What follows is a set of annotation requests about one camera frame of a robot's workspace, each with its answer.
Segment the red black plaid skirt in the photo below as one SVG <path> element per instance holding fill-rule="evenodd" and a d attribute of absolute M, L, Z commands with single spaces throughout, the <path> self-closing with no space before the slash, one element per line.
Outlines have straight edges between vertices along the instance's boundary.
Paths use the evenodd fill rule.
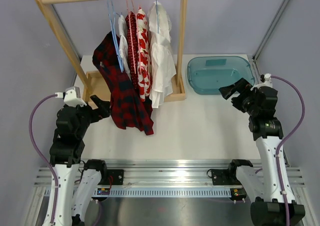
<path fill-rule="evenodd" d="M 92 63 L 102 75 L 110 91 L 110 115 L 120 129 L 137 128 L 153 135 L 152 107 L 143 102 L 125 71 L 121 71 L 113 40 L 109 32 L 93 52 Z"/>

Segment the white ruffled blouse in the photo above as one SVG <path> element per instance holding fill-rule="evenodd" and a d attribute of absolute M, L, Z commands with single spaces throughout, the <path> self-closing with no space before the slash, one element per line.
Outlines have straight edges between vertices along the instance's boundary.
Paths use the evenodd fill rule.
<path fill-rule="evenodd" d="M 155 2 L 147 14 L 152 72 L 152 86 L 149 98 L 154 109 L 162 105 L 165 97 L 173 93 L 172 78 L 176 75 L 170 36 L 172 23 L 167 11 L 160 2 L 158 2 L 158 12 L 159 34 L 157 33 Z"/>

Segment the blue wire hanger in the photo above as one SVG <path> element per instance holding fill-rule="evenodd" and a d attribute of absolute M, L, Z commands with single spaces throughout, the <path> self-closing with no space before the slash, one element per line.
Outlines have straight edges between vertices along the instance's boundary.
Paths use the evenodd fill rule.
<path fill-rule="evenodd" d="M 155 0 L 155 12 L 156 12 L 157 34 L 159 34 L 160 33 L 160 21 L 159 21 L 158 0 Z"/>
<path fill-rule="evenodd" d="M 118 64 L 119 64 L 119 68 L 120 71 L 123 73 L 124 72 L 124 63 L 123 63 L 123 59 L 120 55 L 120 38 L 118 36 L 118 29 L 117 29 L 117 19 L 119 17 L 119 14 L 116 12 L 115 10 L 115 6 L 114 6 L 114 1 L 110 0 L 110 4 L 111 4 L 111 10 L 112 10 L 112 19 L 111 19 L 111 26 L 112 26 L 112 33 L 113 33 L 113 39 L 115 41 L 115 52 L 116 52 L 116 56 L 117 56 L 117 60 L 118 60 Z"/>
<path fill-rule="evenodd" d="M 114 48 L 115 48 L 115 52 L 118 60 L 118 65 L 119 65 L 120 71 L 123 72 L 124 66 L 123 66 L 122 58 L 120 56 L 119 43 L 118 43 L 118 38 L 116 34 L 116 29 L 115 29 L 116 12 L 114 9 L 113 0 L 106 0 L 106 4 L 107 4 L 109 23 L 110 23 L 111 34 L 113 38 L 113 44 L 114 44 Z"/>

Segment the white red floral skirt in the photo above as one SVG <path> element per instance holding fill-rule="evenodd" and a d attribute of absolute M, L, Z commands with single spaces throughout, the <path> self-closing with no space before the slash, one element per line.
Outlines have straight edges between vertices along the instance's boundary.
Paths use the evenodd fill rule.
<path fill-rule="evenodd" d="M 138 42 L 138 91 L 142 102 L 150 96 L 152 88 L 149 22 L 146 13 L 139 7 L 136 14 L 136 29 Z"/>

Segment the pink wire hanger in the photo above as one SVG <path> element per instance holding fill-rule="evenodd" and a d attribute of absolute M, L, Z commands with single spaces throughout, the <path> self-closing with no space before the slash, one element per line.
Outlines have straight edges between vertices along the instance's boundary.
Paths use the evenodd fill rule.
<path fill-rule="evenodd" d="M 137 51 L 137 54 L 138 54 L 138 69 L 139 69 L 139 72 L 141 73 L 142 72 L 142 69 L 141 69 L 141 56 L 140 56 L 140 44 L 139 44 L 139 32 L 138 32 L 138 20 L 137 20 L 137 12 L 136 12 L 136 9 L 135 9 L 135 5 L 134 5 L 134 1 L 131 0 L 131 4 L 132 4 L 132 9 L 133 9 L 133 13 L 134 13 L 134 17 L 135 17 L 135 22 L 136 22 L 136 37 L 137 37 L 137 45 L 138 45 L 138 51 Z"/>
<path fill-rule="evenodd" d="M 131 46 L 131 53 L 132 53 L 133 68 L 134 68 L 134 74 L 137 74 L 136 60 L 135 60 L 135 56 L 134 56 L 133 34 L 132 34 L 132 24 L 131 24 L 131 11 L 129 10 L 128 0 L 126 0 L 126 8 L 127 8 L 127 12 L 128 12 L 129 35 L 130 35 L 130 42 L 131 42 L 130 46 Z"/>

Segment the small white skirt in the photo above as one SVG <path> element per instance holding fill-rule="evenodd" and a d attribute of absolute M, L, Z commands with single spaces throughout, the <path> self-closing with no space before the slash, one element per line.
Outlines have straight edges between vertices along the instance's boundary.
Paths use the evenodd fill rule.
<path fill-rule="evenodd" d="M 123 68 L 131 78 L 130 67 L 128 65 L 128 42 L 127 42 L 127 32 L 128 27 L 124 16 L 121 14 L 118 18 L 118 32 L 119 32 L 119 54 L 123 64 Z"/>

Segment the red white polka dot skirt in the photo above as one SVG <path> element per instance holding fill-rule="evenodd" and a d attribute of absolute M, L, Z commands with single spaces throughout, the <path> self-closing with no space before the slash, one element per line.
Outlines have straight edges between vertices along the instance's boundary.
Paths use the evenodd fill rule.
<path fill-rule="evenodd" d="M 137 39 L 137 25 L 136 16 L 130 11 L 125 18 L 127 25 L 127 44 L 128 44 L 128 66 L 130 70 L 130 77 L 135 90 L 138 89 L 138 39 Z"/>

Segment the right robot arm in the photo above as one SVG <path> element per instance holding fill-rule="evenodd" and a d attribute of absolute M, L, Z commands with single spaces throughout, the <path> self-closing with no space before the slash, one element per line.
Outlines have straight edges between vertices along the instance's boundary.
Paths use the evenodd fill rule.
<path fill-rule="evenodd" d="M 306 215 L 297 203 L 288 179 L 283 145 L 287 138 L 276 118 L 278 91 L 272 76 L 265 74 L 253 86 L 241 78 L 219 88 L 221 96 L 230 99 L 239 111 L 249 115 L 249 130 L 258 149 L 263 180 L 248 160 L 234 160 L 227 171 L 232 184 L 241 183 L 251 201 L 250 216 L 255 226 L 296 226 Z"/>

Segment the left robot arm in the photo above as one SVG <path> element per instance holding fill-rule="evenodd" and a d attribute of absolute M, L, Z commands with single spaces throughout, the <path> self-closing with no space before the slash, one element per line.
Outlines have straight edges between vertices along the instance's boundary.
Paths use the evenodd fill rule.
<path fill-rule="evenodd" d="M 64 105 L 57 112 L 53 144 L 49 150 L 52 181 L 45 226 L 83 226 L 97 185 L 108 180 L 105 161 L 89 159 L 84 164 L 77 189 L 74 188 L 85 147 L 85 133 L 90 124 L 110 116 L 109 101 L 96 95 L 91 96 L 91 100 L 96 109 L 90 105 Z"/>

